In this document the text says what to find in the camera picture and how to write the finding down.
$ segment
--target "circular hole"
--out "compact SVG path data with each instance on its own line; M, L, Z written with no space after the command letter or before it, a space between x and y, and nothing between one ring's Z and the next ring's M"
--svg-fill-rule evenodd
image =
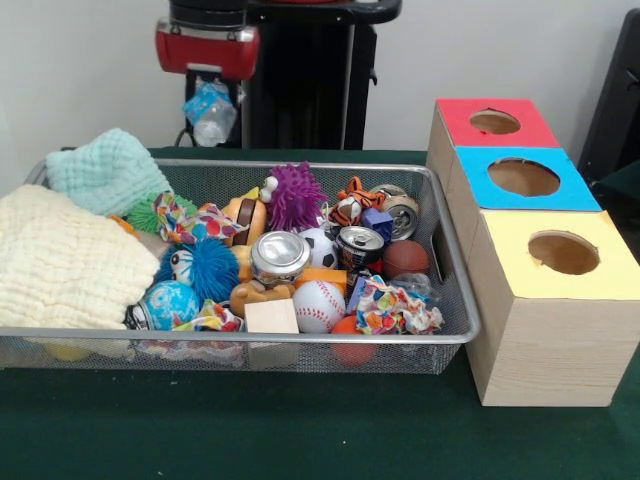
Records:
M584 275L600 263L598 249L569 232L540 232L529 241L529 253L543 265L567 275Z
M476 112L471 115L469 121L482 133L493 135L507 135L520 130L520 122L516 117L499 110L488 109Z
M505 158L489 166L493 183L523 197L551 195L560 188L560 177L539 163L523 158Z

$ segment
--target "blue spiky ball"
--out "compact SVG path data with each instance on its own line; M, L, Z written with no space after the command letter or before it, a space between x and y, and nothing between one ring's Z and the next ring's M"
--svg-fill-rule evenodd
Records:
M220 240L208 238L193 245L174 245L162 258L156 282L178 280L190 285L200 298L216 303L229 300L239 283L238 260Z

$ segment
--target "yellow lid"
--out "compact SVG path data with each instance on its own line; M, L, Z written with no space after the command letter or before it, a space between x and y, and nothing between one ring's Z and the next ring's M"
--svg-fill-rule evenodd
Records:
M516 297L640 300L640 266L608 213L482 215Z

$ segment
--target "baseball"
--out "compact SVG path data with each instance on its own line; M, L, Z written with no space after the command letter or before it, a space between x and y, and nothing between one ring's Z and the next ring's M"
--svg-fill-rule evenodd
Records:
M345 312L340 290L318 280L305 283L296 290L293 305L302 333L329 333L342 320Z

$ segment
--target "mint green knitted cloth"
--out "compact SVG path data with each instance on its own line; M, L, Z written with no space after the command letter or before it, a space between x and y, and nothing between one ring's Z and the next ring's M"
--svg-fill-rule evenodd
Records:
M149 194L171 186L133 135L114 128L88 145L47 156L52 190L97 215L124 216Z

